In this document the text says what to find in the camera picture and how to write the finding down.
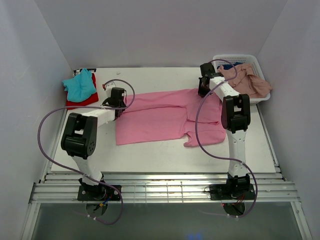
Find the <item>pink t shirt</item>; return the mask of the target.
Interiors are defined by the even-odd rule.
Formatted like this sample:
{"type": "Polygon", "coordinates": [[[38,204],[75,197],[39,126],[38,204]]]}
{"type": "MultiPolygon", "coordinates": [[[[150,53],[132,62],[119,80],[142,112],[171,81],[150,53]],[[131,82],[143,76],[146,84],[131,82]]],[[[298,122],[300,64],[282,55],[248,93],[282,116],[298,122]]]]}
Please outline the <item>pink t shirt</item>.
{"type": "Polygon", "coordinates": [[[127,108],[115,122],[118,146],[168,141],[187,136],[185,147],[222,143],[222,104],[213,93],[206,99],[198,90],[182,89],[128,95],[127,108]]]}

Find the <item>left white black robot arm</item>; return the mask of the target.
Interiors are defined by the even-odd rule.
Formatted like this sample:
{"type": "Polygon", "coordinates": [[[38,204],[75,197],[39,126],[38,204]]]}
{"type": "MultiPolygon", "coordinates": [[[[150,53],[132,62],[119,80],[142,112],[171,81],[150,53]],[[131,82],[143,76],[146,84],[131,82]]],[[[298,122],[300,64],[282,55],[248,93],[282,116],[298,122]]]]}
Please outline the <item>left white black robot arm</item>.
{"type": "Polygon", "coordinates": [[[97,146],[98,128],[117,120],[126,107],[126,90],[121,87],[107,88],[107,99],[102,102],[102,108],[83,114],[69,114],[61,139],[61,148],[66,151],[82,172],[79,179],[81,194],[86,194],[90,201],[104,199],[108,191],[113,189],[100,182],[104,175],[90,160],[97,146]]]}

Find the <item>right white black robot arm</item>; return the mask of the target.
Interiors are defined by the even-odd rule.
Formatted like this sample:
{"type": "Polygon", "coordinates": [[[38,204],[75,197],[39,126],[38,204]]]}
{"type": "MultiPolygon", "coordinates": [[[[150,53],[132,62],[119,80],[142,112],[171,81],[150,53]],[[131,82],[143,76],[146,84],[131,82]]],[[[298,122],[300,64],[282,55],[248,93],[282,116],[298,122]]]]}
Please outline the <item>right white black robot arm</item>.
{"type": "Polygon", "coordinates": [[[221,124],[226,130],[229,147],[229,167],[224,184],[211,184],[212,200],[243,199],[251,190],[246,163],[245,138],[251,123],[250,97],[233,89],[211,62],[200,65],[198,95],[215,93],[222,102],[221,124]]]}

